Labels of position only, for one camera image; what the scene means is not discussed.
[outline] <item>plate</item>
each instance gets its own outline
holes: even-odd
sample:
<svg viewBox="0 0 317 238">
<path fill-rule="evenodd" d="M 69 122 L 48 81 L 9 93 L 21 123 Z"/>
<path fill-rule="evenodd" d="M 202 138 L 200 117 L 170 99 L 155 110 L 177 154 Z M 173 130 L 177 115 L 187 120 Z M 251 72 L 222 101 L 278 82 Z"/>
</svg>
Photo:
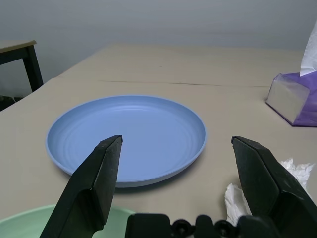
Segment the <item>plate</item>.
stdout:
<svg viewBox="0 0 317 238">
<path fill-rule="evenodd" d="M 38 238 L 49 220 L 55 205 L 40 207 L 0 221 L 1 238 Z M 93 238 L 124 238 L 128 217 L 134 212 L 111 207 L 107 224 Z"/>
<path fill-rule="evenodd" d="M 181 172 L 201 153 L 207 130 L 200 117 L 177 102 L 151 96 L 115 96 L 79 105 L 48 131 L 51 159 L 72 174 L 94 147 L 122 135 L 116 187 L 159 182 Z"/>
</svg>

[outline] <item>green bowl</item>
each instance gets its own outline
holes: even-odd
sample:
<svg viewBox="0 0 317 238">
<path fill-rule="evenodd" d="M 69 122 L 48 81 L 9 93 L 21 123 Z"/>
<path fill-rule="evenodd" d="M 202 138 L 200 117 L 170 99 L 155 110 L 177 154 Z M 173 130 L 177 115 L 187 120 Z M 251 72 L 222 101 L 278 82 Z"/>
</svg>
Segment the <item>green bowl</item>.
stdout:
<svg viewBox="0 0 317 238">
<path fill-rule="evenodd" d="M 0 221 L 0 238 L 39 238 L 55 205 L 36 208 Z M 128 217 L 134 212 L 111 207 L 105 228 L 93 238 L 124 238 Z"/>
</svg>

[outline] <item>plate rim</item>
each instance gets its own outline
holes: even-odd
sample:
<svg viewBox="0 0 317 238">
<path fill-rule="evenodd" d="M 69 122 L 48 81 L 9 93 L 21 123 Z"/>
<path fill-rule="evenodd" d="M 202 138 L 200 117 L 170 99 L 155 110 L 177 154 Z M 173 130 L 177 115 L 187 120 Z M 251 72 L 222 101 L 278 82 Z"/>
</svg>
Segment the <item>plate rim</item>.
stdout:
<svg viewBox="0 0 317 238">
<path fill-rule="evenodd" d="M 33 209 L 30 209 L 30 210 L 26 210 L 24 212 L 20 212 L 20 213 L 11 215 L 9 217 L 1 219 L 0 220 L 0 226 L 3 223 L 5 223 L 5 222 L 7 222 L 9 220 L 16 219 L 16 218 L 22 217 L 24 215 L 28 215 L 28 214 L 33 213 L 33 212 L 38 212 L 38 211 L 43 211 L 43 210 L 46 210 L 46 209 L 49 209 L 49 208 L 54 208 L 55 206 L 56 206 L 56 204 L 46 205 L 46 206 L 33 208 Z M 118 210 L 118 211 L 126 212 L 126 213 L 131 214 L 131 215 L 136 213 L 136 212 L 134 212 L 132 210 L 129 210 L 129 209 L 126 209 L 126 208 L 123 208 L 123 207 L 119 207 L 119 206 L 111 206 L 111 209 L 115 209 L 115 210 Z"/>
<path fill-rule="evenodd" d="M 202 120 L 202 118 L 195 112 L 193 111 L 192 109 L 190 109 L 188 106 L 185 106 L 184 104 L 182 103 L 179 103 L 179 102 L 176 102 L 174 100 L 171 100 L 171 99 L 168 99 L 168 98 L 164 98 L 164 97 L 157 97 L 157 96 L 153 96 L 153 95 L 140 95 L 140 94 L 126 94 L 126 95 L 115 95 L 115 96 L 109 96 L 109 97 L 103 97 L 103 98 L 98 98 L 98 99 L 94 99 L 94 100 L 90 100 L 90 101 L 87 101 L 87 102 L 84 102 L 84 103 L 81 103 L 81 104 L 78 104 L 77 106 L 69 109 L 68 111 L 64 112 L 62 115 L 60 115 L 57 119 L 55 119 L 53 121 L 53 123 L 50 125 L 47 133 L 46 133 L 46 138 L 45 138 L 45 149 L 46 149 L 46 152 L 48 153 L 50 159 L 60 168 L 62 169 L 64 172 L 66 172 L 67 174 L 69 175 L 72 175 L 72 171 L 67 168 L 66 166 L 62 165 L 59 161 L 56 160 L 56 158 L 52 155 L 51 151 L 49 150 L 49 146 L 48 146 L 48 137 L 49 137 L 49 133 L 52 129 L 52 127 L 54 126 L 54 124 L 61 118 L 63 117 L 65 114 L 67 114 L 68 112 L 70 112 L 71 110 L 75 109 L 75 108 L 78 108 L 84 104 L 88 104 L 88 103 L 91 103 L 91 102 L 94 102 L 94 101 L 98 101 L 98 100 L 104 100 L 104 99 L 108 99 L 108 98 L 118 98 L 118 97 L 148 97 L 148 98 L 156 98 L 156 99 L 160 99 L 160 100 L 166 100 L 166 101 L 170 101 L 170 102 L 173 102 L 173 103 L 176 103 L 178 105 L 181 105 L 183 106 L 184 108 L 186 108 L 187 110 L 191 111 L 198 119 L 199 121 L 202 123 L 203 127 L 204 127 L 204 131 L 205 131 L 205 137 L 204 137 L 204 142 L 203 144 L 201 145 L 199 151 L 189 160 L 187 161 L 187 163 L 181 165 L 181 166 L 178 166 L 178 167 L 175 167 L 171 172 L 169 173 L 165 173 L 163 175 L 158 175 L 156 177 L 153 177 L 153 178 L 150 178 L 150 179 L 142 179 L 142 180 L 130 180 L 130 181 L 117 181 L 117 184 L 133 184 L 133 183 L 138 183 L 138 182 L 145 182 L 145 181 L 153 181 L 153 180 L 157 180 L 159 178 L 163 178 L 163 177 L 167 177 L 166 179 L 176 175 L 178 172 L 181 172 L 182 170 L 186 169 L 188 166 L 190 166 L 197 158 L 198 156 L 202 153 L 203 149 L 205 148 L 206 146 L 206 143 L 207 143 L 207 140 L 208 140 L 208 130 L 207 130 L 207 127 L 204 123 L 204 121 Z"/>
</svg>

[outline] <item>crumpled tissue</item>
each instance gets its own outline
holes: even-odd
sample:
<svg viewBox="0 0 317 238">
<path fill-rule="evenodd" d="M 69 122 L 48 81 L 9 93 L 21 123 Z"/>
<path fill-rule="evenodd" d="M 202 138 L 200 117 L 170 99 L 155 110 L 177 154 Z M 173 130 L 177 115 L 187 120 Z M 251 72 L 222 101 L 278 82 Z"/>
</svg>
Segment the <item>crumpled tissue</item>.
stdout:
<svg viewBox="0 0 317 238">
<path fill-rule="evenodd" d="M 298 180 L 307 192 L 307 180 L 315 164 L 300 164 L 295 166 L 293 158 L 282 161 L 280 164 Z M 252 215 L 243 191 L 237 185 L 231 183 L 227 187 L 227 191 L 224 195 L 224 203 L 227 208 L 227 221 L 234 226 L 237 225 L 241 216 Z"/>
</svg>

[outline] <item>table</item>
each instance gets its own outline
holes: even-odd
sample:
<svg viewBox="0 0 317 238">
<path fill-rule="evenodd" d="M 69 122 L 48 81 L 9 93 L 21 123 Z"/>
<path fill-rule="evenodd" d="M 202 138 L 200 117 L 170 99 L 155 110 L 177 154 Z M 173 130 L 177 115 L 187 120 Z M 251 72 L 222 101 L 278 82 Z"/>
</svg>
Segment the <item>table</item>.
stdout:
<svg viewBox="0 0 317 238">
<path fill-rule="evenodd" d="M 23 59 L 32 92 L 43 85 L 41 71 L 36 58 L 36 41 L 0 41 L 0 65 Z"/>
<path fill-rule="evenodd" d="M 299 72 L 302 51 L 114 44 L 60 77 L 108 82 L 271 86 L 279 73 Z"/>
</svg>

